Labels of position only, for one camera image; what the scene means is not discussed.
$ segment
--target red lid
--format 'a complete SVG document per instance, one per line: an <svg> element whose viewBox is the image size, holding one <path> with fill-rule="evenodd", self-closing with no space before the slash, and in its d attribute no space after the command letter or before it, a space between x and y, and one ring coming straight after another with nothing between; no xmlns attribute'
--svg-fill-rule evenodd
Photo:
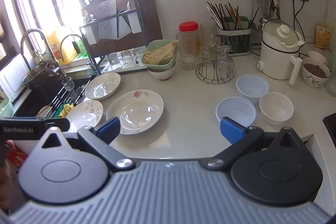
<svg viewBox="0 0 336 224"><path fill-rule="evenodd" d="M192 32L198 29L198 24L197 22L194 22L194 21L188 21L188 22L181 23L178 28L180 32Z"/></svg>

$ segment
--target brown cutting board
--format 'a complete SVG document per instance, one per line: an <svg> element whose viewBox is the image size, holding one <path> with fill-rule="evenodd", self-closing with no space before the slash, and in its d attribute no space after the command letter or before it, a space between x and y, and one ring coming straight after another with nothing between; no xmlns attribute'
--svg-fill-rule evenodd
<svg viewBox="0 0 336 224"><path fill-rule="evenodd" d="M116 0L117 10L126 10L128 0ZM155 0L138 0L142 20L147 27L150 42L157 39L162 39L162 31L159 22L158 11L156 9ZM100 39L97 44L90 45L91 53L94 57L107 55L112 52L120 52L130 48L147 46L145 35L141 33L130 33L120 40Z"/></svg>

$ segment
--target bowl with brown contents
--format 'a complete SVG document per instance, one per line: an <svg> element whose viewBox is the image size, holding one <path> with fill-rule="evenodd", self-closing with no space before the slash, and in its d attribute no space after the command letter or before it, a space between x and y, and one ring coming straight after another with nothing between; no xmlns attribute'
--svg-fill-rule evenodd
<svg viewBox="0 0 336 224"><path fill-rule="evenodd" d="M318 88L326 83L330 70L322 62L307 57L302 61L302 77L308 86Z"/></svg>

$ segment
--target human hand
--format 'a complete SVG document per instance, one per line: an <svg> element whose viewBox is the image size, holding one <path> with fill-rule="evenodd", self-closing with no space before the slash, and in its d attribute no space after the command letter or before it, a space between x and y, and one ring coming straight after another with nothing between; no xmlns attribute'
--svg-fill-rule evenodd
<svg viewBox="0 0 336 224"><path fill-rule="evenodd" d="M6 141L10 149L14 148L13 141ZM5 161L3 167L0 167L0 208L3 210L8 209L10 203L11 192L11 173L9 164Z"/></svg>

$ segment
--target curved faucet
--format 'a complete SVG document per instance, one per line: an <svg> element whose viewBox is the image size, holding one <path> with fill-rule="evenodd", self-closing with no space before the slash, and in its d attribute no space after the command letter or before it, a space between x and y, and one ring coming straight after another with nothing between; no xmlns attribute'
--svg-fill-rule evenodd
<svg viewBox="0 0 336 224"><path fill-rule="evenodd" d="M62 59L62 61L64 61L64 57L63 57L63 53L62 53L62 45L63 45L64 40L66 38L68 38L68 37L79 37L80 40L83 41L83 38L80 35L78 35L78 34L69 34L65 38L63 38L62 41L61 41L61 43L59 44L59 52L61 53L61 59Z"/></svg>
<svg viewBox="0 0 336 224"><path fill-rule="evenodd" d="M50 47L50 45L49 45L49 43L47 41L47 38L45 37L45 35L44 35L44 33L43 33L43 31L41 29L29 29L29 30L27 30L23 34L23 36L21 38L21 42L20 42L21 55L22 55L22 57L23 57L26 65L27 65L27 67L29 68L29 70L31 70L31 68L29 66L29 63L28 63L27 59L24 56L24 53L23 53L23 44L24 44L24 41L25 41L27 35L30 34L31 32L38 32L40 34L40 36L43 39L44 44L45 44L48 52L49 52L49 54L50 54L50 56L52 58L53 64L55 66L55 69L54 70L50 70L50 73L52 73L53 75L56 75L57 73L59 73L60 75L65 76L66 74L65 74L64 70L62 69L61 65L58 63L58 60L54 56L54 53L53 53L53 51L52 51L52 49L51 49L51 47Z"/></svg>

